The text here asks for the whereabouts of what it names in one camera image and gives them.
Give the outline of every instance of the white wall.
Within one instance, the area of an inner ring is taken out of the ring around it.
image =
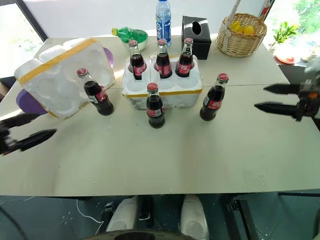
[[[93,37],[111,28],[130,27],[155,35],[157,0],[24,0],[49,38]],[[172,34],[180,34],[182,16],[207,18],[219,31],[235,0],[169,0]],[[238,12],[258,16],[264,0],[242,0]]]

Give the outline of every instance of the styrofoam box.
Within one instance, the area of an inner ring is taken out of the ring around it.
[[[105,89],[115,83],[105,50],[91,38],[78,38],[55,45],[21,65],[14,76],[48,112],[65,119],[89,102],[79,68],[88,69]]]
[[[129,71],[130,60],[125,63],[122,95],[129,100],[132,106],[137,110],[147,108],[149,83],[156,83],[159,87],[159,93],[166,109],[190,108],[193,107],[202,92],[202,79],[199,72],[198,59],[193,56],[194,67],[191,69],[189,77],[180,77],[175,73],[178,57],[170,59],[172,76],[160,78],[159,72],[155,70],[154,64],[157,56],[144,58],[147,65],[142,73],[142,80],[135,80],[132,72]]]

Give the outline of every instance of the white cable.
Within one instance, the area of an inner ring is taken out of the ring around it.
[[[102,226],[102,224],[104,224],[104,221],[98,221],[98,220],[95,220],[92,216],[84,215],[84,214],[80,211],[80,209],[79,209],[78,199],[76,200],[76,208],[78,209],[78,212],[79,212],[82,216],[84,216],[85,218],[89,218],[89,219],[95,221],[97,224],[100,224],[100,226],[98,227],[98,229],[97,229],[96,232],[95,232],[95,235],[96,235],[96,234],[98,233],[100,227]]]
[[[25,202],[25,201],[28,201],[30,199],[33,199],[35,198],[36,196],[31,196],[31,197],[28,197],[27,199],[14,199],[14,200],[5,200],[3,202],[0,203],[0,206],[4,203],[7,203],[7,202],[15,202],[15,201],[22,201],[22,202]]]

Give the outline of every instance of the black tissue box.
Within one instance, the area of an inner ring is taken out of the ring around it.
[[[200,17],[182,16],[181,48],[184,47],[186,38],[193,39],[192,53],[198,59],[207,59],[211,45],[208,20]]]

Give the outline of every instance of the purple object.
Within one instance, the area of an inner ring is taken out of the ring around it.
[[[114,56],[112,55],[112,52],[109,49],[105,48],[105,47],[103,49],[104,49],[104,52],[105,52],[106,56],[109,59],[109,64],[110,64],[111,68],[113,68],[115,62],[114,62]]]
[[[47,111],[26,90],[22,89],[16,96],[16,104],[28,114],[46,114]]]

